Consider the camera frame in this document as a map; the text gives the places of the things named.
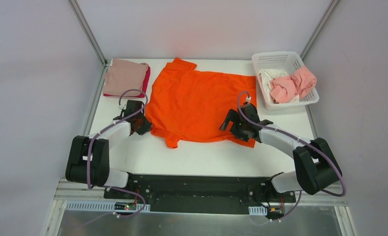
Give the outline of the orange t-shirt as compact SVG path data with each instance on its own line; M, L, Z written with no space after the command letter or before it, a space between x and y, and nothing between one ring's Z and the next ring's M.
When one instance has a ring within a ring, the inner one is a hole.
M169 148L177 148L179 141L224 140L253 148L254 140L237 139L219 127L228 111L237 108L241 92L248 91L252 104L257 104L255 76L198 71L196 67L175 58L155 79L145 111L152 123L151 134L164 139Z

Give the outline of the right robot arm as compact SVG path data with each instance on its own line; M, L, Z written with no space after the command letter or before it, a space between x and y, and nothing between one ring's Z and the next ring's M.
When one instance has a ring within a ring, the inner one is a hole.
M275 174L264 188L265 197L272 202L282 198L285 192L304 191L310 195L320 191L327 193L326 188L331 184L344 182L326 140L300 138L270 120L260 120L257 108L251 103L228 111L219 129L225 131L227 128L237 139L245 142L255 140L292 158L294 171Z

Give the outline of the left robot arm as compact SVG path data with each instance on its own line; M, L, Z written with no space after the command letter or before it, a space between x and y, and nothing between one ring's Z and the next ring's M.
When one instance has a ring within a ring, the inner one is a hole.
M119 116L102 130L90 136L76 136L72 140L65 170L67 181L93 187L116 187L124 199L135 193L135 185L128 181L129 173L110 167L110 149L136 133L144 135L151 123L144 115L142 101L128 100Z

